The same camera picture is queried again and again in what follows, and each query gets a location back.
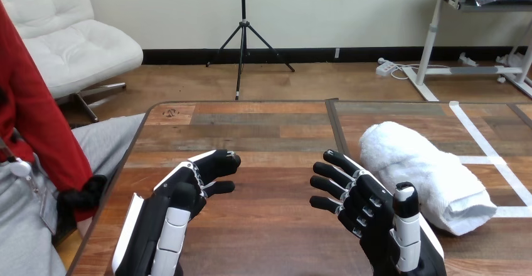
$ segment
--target white robotic arm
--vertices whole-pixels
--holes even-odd
[[[115,249],[116,276],[182,275],[179,256],[186,227],[213,194],[230,193],[232,181],[214,180],[234,174],[240,158],[215,150],[181,162],[155,186],[146,200],[134,194]]]
[[[313,196],[311,205],[328,210],[352,234],[370,260],[375,276],[446,275],[443,249],[419,212],[415,187],[399,183],[394,195],[369,171],[338,152],[328,150],[317,162],[311,185],[336,199]]]

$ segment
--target rolled white towel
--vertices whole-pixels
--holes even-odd
[[[411,182],[422,214],[440,229],[463,235],[497,210],[484,185],[457,156],[438,150],[414,130],[395,122],[372,125],[359,144],[362,165],[389,191]]]

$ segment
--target black tripod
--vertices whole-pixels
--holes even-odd
[[[249,22],[246,20],[246,0],[242,0],[242,22],[238,23],[238,27],[235,29],[235,31],[231,34],[231,36],[227,39],[227,41],[225,41],[225,43],[221,46],[221,48],[216,52],[214,58],[211,61],[209,61],[206,65],[207,67],[209,67],[211,65],[211,62],[214,63],[216,59],[218,58],[218,55],[220,55],[220,52],[225,48],[225,46],[229,43],[229,41],[231,41],[231,39],[237,34],[237,32],[240,29],[242,29],[242,37],[240,38],[240,62],[238,63],[237,96],[235,97],[235,100],[238,100],[238,97],[240,96],[240,75],[242,74],[242,70],[244,66],[244,62],[243,62],[244,56],[247,55],[247,36],[246,36],[247,28],[253,31],[253,33],[256,36],[258,36],[258,38],[262,41],[262,43],[264,43],[266,46],[268,46],[268,48],[270,48],[270,50],[275,54],[275,56],[281,63],[284,63],[285,65],[288,66],[288,68],[290,68],[290,70],[292,70],[292,72],[295,72],[292,66],[290,66],[290,64],[288,64],[287,62],[283,60],[283,58],[279,55],[277,50],[271,47],[270,44],[268,44],[268,42],[266,42],[266,40],[263,39],[260,36],[260,34],[251,27]]]

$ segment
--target tufted cushion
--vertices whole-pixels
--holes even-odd
[[[90,0],[1,0],[22,38],[35,38],[93,19]]]
[[[121,30],[86,20],[24,43],[55,98],[142,63],[142,49]]]

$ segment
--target power strip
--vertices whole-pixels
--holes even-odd
[[[395,70],[396,66],[390,61],[385,61],[376,69],[376,73],[382,77],[387,77]]]

